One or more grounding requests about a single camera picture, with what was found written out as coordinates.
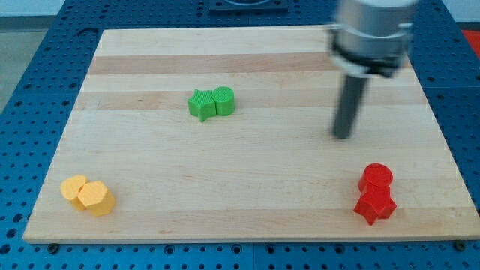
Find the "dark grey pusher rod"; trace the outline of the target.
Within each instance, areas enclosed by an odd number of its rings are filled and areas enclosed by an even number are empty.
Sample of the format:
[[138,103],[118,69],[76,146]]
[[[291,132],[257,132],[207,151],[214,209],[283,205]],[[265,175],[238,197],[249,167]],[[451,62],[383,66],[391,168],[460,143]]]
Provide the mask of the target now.
[[346,140],[351,136],[367,82],[366,77],[349,74],[344,77],[332,128],[337,139]]

